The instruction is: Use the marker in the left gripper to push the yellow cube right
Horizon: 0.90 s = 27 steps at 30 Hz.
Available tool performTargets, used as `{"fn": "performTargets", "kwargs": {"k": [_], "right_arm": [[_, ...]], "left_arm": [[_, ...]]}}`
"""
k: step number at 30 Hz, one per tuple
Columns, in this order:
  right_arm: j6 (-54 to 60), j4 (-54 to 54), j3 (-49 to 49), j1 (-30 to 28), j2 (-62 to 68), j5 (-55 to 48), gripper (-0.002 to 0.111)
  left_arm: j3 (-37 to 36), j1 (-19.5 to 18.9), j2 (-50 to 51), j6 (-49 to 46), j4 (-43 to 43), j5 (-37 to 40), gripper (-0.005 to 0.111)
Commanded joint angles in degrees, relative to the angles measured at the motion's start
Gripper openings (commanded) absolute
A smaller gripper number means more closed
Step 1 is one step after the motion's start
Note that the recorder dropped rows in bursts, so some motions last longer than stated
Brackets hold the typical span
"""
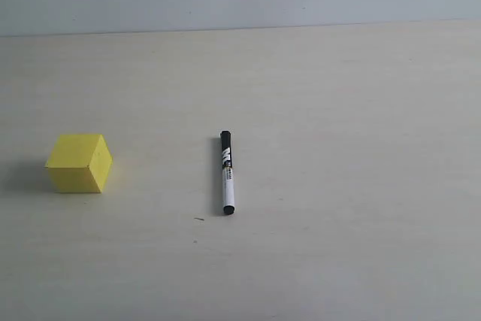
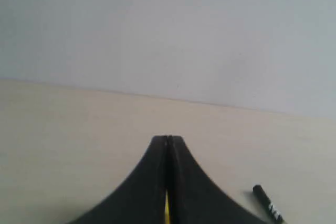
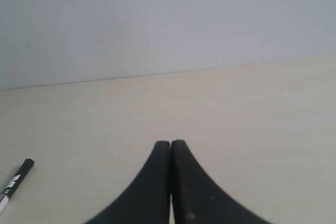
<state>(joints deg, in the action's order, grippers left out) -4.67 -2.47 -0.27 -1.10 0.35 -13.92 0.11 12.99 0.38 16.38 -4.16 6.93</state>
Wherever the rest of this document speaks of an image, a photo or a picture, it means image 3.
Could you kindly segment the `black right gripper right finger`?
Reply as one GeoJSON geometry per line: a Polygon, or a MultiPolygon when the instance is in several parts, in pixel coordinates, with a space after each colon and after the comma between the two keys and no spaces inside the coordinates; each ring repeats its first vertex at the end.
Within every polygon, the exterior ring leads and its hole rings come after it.
{"type": "Polygon", "coordinates": [[[175,223],[268,223],[225,193],[184,140],[171,145],[171,195],[175,223]]]}

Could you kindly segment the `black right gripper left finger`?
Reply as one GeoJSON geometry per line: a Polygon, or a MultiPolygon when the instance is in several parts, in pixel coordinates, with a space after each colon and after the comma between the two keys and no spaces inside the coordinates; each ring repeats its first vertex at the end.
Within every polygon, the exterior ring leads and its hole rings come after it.
{"type": "Polygon", "coordinates": [[[168,141],[155,142],[129,186],[87,223],[169,223],[170,152],[168,141]]]}

